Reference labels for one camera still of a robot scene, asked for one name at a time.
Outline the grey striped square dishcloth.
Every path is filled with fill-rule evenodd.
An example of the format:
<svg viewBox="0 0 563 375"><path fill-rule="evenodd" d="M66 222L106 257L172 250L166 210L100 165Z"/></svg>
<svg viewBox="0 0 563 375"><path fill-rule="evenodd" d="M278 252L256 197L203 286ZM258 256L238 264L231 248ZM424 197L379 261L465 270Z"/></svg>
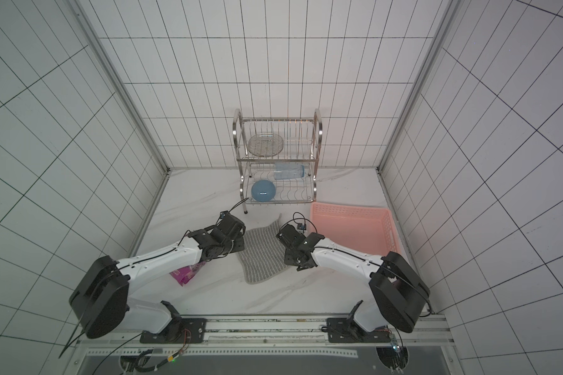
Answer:
<svg viewBox="0 0 563 375"><path fill-rule="evenodd" d="M282 216L265 227L248 230L243 239L245 249L238 257L247 284L270 280L289 267L284 263L285 248L276 238Z"/></svg>

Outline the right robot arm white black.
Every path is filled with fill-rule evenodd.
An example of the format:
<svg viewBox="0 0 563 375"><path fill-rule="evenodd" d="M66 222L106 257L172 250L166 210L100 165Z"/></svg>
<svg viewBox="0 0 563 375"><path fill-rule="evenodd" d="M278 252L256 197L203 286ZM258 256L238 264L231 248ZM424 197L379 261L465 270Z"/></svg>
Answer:
<svg viewBox="0 0 563 375"><path fill-rule="evenodd" d="M399 253L361 253L322 234L304 235L287 223L276 238L285 248L284 263L298 271L325 267L356 278L372 298L361 300L346 318L329 318L322 331L331 343L391 342L394 328L411 334L429 304L430 290Z"/></svg>

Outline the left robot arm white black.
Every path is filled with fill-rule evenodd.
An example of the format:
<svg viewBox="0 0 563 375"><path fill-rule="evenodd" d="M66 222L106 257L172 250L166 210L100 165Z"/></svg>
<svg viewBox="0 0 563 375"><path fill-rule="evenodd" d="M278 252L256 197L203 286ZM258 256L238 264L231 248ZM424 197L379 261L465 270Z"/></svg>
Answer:
<svg viewBox="0 0 563 375"><path fill-rule="evenodd" d="M157 342L177 342L185 327L175 307L133 294L175 270L243 251L245 232L245 223L224 211L214 225L187 231L169 246L121 260L95 260L69 298L83 334L97 339L114 331L141 331Z"/></svg>

